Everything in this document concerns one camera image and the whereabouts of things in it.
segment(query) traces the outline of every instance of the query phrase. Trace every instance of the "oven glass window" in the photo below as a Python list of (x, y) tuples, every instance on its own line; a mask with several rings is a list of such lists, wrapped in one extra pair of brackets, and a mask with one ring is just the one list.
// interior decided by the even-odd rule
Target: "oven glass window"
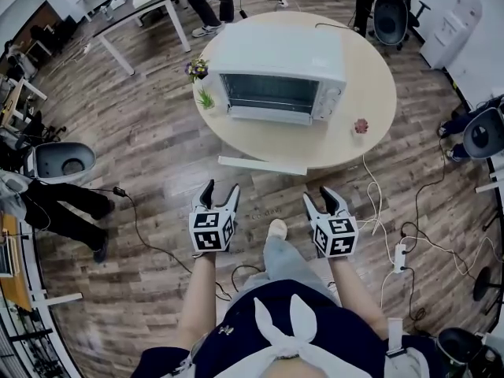
[(277, 76), (223, 74), (231, 106), (312, 113), (318, 81)]

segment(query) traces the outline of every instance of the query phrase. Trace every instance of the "laminate flooring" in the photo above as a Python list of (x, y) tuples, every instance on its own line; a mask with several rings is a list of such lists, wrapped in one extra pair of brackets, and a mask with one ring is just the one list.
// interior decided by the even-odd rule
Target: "laminate flooring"
[[(299, 8), (344, 24), (352, 18), (355, 6), (355, 0), (288, 1), (287, 9)], [(211, 4), (217, 9), (217, 0)], [(237, 7), (239, 4), (240, 0), (235, 0)], [(250, 16), (276, 9), (276, 3), (269, 0), (241, 0), (241, 5)], [(367, 195), (372, 179), (361, 158), (339, 167), (310, 171), (307, 176), (218, 165), (219, 154), (239, 153), (206, 127), (183, 73), (185, 63), (197, 57), (209, 40), (191, 39), (191, 30), (201, 25), (191, 8), (177, 7), (177, 11), (192, 47), (187, 54), (169, 18), (158, 18), (156, 12), (145, 18), (142, 28), (131, 22), (108, 35), (136, 69), (134, 76), (128, 76), (101, 44), (91, 41), (93, 24), (81, 24), (74, 40), (37, 76), (35, 82), (49, 96), (40, 109), (46, 124), (67, 127), (65, 141), (86, 143), (96, 152), (96, 166), (78, 184), (125, 189), (136, 203), (143, 238), (172, 251), (188, 267), (193, 261), (187, 216), (195, 189), (214, 178), (214, 198), (219, 202), (234, 183), (239, 183), (239, 225), (231, 251), (220, 254), (217, 260), (217, 279), (233, 293), (230, 275), (237, 265), (263, 267), (261, 250), (269, 222), (276, 217), (287, 222), (290, 241), (302, 255), (315, 258), (302, 204), (304, 191), (321, 204), (319, 186), (330, 187), (347, 200), (358, 220), (368, 220), (374, 214)], [(238, 10), (235, 14), (239, 20)], [(83, 56), (83, 47), (90, 41), (91, 50)], [(398, 94), (390, 131), (365, 155), (383, 193), (381, 221), (390, 250), (393, 252), (401, 239), (402, 223), (416, 219), (418, 189), (442, 179), (418, 195), (420, 228), (433, 242), (456, 250), (471, 265), (485, 236), (481, 227), (497, 204), (493, 191), (480, 195), (474, 192), (475, 186), (488, 181), (485, 162), (447, 161), (443, 171), (435, 131), (460, 100), (445, 75), (432, 71), (424, 62), (418, 53), (421, 44), (414, 37), (401, 52), (370, 42), (390, 66)], [(443, 149), (454, 141), (457, 139), (443, 140)], [(376, 187), (369, 190), (378, 206)], [(143, 350), (167, 345), (190, 277), (166, 254), (141, 244), (128, 199), (107, 195), (117, 209), (98, 222), (110, 234), (106, 263), (94, 264), (91, 252), (82, 243), (48, 232), (38, 235), (48, 292), (53, 296), (83, 293), (83, 300), (54, 306), (53, 311), (70, 353), (87, 378), (130, 376)], [(361, 230), (351, 261), (379, 302), (382, 281), (391, 271), (391, 264), (384, 231), (378, 228), (373, 235), (373, 224)], [(415, 233), (411, 225), (405, 226), (405, 232)], [(486, 235), (500, 254), (498, 222)], [(406, 243), (411, 247), (413, 240)], [(496, 292), (489, 291), (483, 301), (474, 302), (473, 280), (457, 272), (452, 255), (419, 241), (406, 263), (415, 271), (413, 317), (420, 308), (426, 311), (425, 318), (417, 322), (418, 328), (431, 333), (450, 326), (471, 332), (488, 329), (496, 317), (496, 308), (488, 316), (482, 312)], [(491, 266), (493, 280), (499, 281), (500, 264), (487, 243), (471, 274), (477, 276), (485, 265)], [(240, 269), (237, 285), (241, 286), (253, 272)], [(384, 288), (385, 313), (405, 318), (409, 331), (413, 329), (409, 317), (411, 290), (409, 270), (391, 275)]]

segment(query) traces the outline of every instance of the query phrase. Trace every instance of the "white round table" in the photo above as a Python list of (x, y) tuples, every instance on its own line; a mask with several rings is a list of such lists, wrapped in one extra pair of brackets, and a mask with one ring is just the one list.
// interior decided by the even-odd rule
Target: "white round table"
[[(317, 23), (341, 23), (309, 13), (265, 13), (242, 22), (272, 22), (313, 28)], [(320, 169), (343, 164), (371, 150), (387, 133), (394, 120), (397, 103), (391, 71), (378, 51), (357, 32), (330, 28), (338, 32), (343, 42), (346, 69), (346, 90), (329, 122), (314, 120), (310, 126), (266, 120), (235, 119), (227, 115), (225, 106), (211, 84), (206, 87), (216, 106), (203, 109), (198, 102), (198, 89), (193, 84), (196, 106), (210, 129), (230, 146), (263, 161)], [(213, 38), (202, 52), (202, 58), (212, 60), (212, 52), (222, 32)], [(356, 136), (354, 122), (364, 118), (368, 132)]]

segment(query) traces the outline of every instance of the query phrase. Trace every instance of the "sneaker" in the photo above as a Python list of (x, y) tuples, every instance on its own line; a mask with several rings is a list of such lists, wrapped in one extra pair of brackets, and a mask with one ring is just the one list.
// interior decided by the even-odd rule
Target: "sneaker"
[(107, 258), (107, 248), (109, 247), (109, 234), (105, 233), (105, 242), (100, 250), (93, 251), (93, 259), (95, 263), (103, 263)]
[(95, 219), (95, 220), (101, 220), (103, 217), (108, 216), (109, 214), (111, 214), (115, 210), (115, 208), (116, 208), (116, 204), (112, 200), (109, 199), (109, 209), (108, 209), (108, 211), (105, 214), (102, 214), (100, 216), (93, 216), (93, 215), (91, 215), (91, 217), (93, 217), (93, 219)]
[(447, 154), (447, 158), (449, 158), (452, 161), (455, 161), (455, 162), (462, 161), (461, 158), (454, 156), (454, 151), (453, 150), (447, 150), (446, 154)]
[(441, 139), (444, 139), (445, 137), (448, 137), (447, 130), (444, 127), (445, 124), (446, 124), (446, 122), (441, 122), (441, 124), (439, 125), (438, 136)]
[(205, 36), (205, 35), (218, 34), (219, 32), (222, 31), (223, 28), (224, 28), (224, 24), (217, 25), (216, 27), (210, 27), (209, 25), (203, 25), (200, 28), (196, 28), (192, 32), (192, 35), (194, 38), (201, 38), (202, 36)]
[(287, 238), (287, 225), (285, 224), (284, 220), (281, 220), (280, 218), (276, 218), (271, 222), (269, 225), (269, 230), (268, 230), (268, 238), (270, 236), (275, 236), (280, 239), (286, 239)]

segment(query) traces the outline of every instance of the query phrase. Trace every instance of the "white plug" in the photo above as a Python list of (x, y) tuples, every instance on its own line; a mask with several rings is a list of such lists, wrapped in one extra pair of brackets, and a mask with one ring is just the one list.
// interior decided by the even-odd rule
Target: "white plug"
[(394, 273), (404, 272), (404, 267), (406, 267), (406, 245), (404, 243), (398, 243), (395, 246), (394, 255)]
[(287, 8), (289, 6), (289, 3), (287, 3), (287, 0), (278, 0), (278, 4), (280, 4), (280, 7)]

